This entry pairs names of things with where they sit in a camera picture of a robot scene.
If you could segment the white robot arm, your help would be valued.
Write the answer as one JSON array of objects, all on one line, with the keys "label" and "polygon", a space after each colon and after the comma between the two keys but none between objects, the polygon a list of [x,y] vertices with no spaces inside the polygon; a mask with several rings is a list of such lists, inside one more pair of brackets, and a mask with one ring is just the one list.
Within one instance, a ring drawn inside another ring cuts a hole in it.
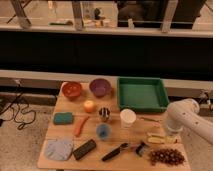
[{"label": "white robot arm", "polygon": [[198,102],[191,98],[171,102],[165,111],[165,132],[175,136],[187,127],[213,145],[213,122],[199,116],[199,111]]}]

